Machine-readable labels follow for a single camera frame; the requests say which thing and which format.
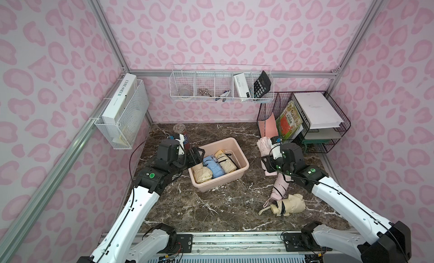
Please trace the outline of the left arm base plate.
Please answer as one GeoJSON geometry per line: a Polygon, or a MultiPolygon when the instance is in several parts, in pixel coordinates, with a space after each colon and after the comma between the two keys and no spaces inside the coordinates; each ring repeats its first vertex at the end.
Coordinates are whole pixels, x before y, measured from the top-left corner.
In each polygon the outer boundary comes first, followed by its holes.
{"type": "Polygon", "coordinates": [[[184,253],[191,253],[192,244],[192,234],[177,234],[176,237],[169,238],[166,248],[158,251],[158,254],[175,254],[179,249],[184,253]]]}

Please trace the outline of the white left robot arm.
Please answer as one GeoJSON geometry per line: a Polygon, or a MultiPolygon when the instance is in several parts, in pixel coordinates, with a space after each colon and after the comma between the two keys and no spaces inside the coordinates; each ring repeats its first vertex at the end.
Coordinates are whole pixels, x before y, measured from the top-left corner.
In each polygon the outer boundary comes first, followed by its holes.
{"type": "Polygon", "coordinates": [[[80,263],[146,263],[160,252],[171,254],[182,249],[176,242],[176,230],[164,223],[151,229],[138,244],[133,241],[165,188],[205,157],[202,148],[185,149],[183,140],[183,135],[177,135],[160,142],[156,154],[140,170],[109,233],[90,256],[78,259],[80,263]]]}

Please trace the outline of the pale pink umbrella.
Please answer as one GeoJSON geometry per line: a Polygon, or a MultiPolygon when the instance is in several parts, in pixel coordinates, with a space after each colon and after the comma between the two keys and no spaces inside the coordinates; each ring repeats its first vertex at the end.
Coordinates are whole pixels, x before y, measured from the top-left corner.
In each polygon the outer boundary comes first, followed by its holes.
{"type": "MultiPolygon", "coordinates": [[[[257,146],[259,151],[261,152],[261,157],[269,156],[271,151],[271,140],[268,137],[262,137],[257,141],[257,146]]],[[[278,173],[276,171],[269,172],[266,168],[266,165],[263,161],[261,161],[261,167],[264,170],[264,174],[266,177],[276,176],[278,173]]]]}

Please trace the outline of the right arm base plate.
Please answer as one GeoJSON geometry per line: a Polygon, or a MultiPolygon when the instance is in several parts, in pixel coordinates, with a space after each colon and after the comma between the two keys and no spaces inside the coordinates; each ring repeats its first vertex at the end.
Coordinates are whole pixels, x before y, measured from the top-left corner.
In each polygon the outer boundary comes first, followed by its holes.
{"type": "Polygon", "coordinates": [[[280,235],[281,241],[284,243],[287,252],[329,252],[332,248],[320,247],[313,240],[308,240],[300,232],[284,231],[280,235]]]}

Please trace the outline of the pink plastic storage box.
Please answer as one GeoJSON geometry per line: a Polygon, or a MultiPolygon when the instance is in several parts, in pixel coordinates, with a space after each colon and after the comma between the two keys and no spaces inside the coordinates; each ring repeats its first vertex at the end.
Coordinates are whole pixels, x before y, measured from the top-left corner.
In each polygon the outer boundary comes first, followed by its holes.
{"type": "Polygon", "coordinates": [[[205,157],[189,169],[189,174],[193,186],[201,192],[240,179],[249,169],[249,162],[233,137],[200,148],[205,151],[205,157]]]}

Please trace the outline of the beige umbrella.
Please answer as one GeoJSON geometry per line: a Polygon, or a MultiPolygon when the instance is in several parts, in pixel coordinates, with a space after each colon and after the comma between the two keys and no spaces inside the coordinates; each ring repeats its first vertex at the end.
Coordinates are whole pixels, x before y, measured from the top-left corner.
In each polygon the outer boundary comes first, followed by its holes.
{"type": "Polygon", "coordinates": [[[196,183],[201,184],[212,179],[212,171],[203,163],[199,163],[192,168],[193,177],[196,183]]]}

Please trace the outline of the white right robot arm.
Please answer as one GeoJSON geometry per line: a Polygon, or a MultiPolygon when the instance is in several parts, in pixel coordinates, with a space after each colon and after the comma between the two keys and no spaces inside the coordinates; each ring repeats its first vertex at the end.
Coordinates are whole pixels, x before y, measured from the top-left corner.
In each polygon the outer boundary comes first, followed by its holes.
{"type": "Polygon", "coordinates": [[[336,230],[311,222],[301,230],[299,243],[308,250],[332,249],[362,263],[407,263],[411,259],[411,231],[403,222],[391,222],[358,201],[324,170],[307,165],[301,147],[295,143],[271,147],[261,157],[267,171],[276,172],[287,183],[310,192],[327,203],[356,229],[336,230]]]}

